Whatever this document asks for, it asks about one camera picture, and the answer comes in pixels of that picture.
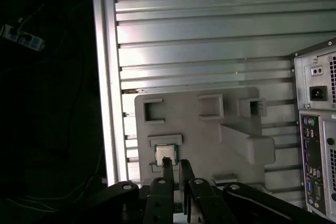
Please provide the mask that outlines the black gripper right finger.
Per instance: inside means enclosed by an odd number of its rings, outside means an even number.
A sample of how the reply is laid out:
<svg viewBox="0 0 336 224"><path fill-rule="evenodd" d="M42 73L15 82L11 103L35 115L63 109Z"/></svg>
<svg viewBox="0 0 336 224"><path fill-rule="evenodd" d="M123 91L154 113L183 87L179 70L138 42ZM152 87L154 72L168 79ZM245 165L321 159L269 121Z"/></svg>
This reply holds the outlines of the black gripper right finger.
<svg viewBox="0 0 336 224"><path fill-rule="evenodd" d="M188 160L180 161L180 191L188 220L201 223L325 223L325 218L242 183L223 189L195 177Z"/></svg>

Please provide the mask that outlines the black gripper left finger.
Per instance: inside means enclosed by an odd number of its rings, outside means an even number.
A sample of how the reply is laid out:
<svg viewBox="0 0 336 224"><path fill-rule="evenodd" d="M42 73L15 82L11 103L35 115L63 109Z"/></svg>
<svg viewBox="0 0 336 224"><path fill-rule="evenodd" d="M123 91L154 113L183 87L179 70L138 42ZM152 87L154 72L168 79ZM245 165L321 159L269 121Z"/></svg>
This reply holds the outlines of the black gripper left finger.
<svg viewBox="0 0 336 224"><path fill-rule="evenodd" d="M161 176L139 188L119 182L90 197L80 206L79 223L173 223L172 160L162 159Z"/></svg>

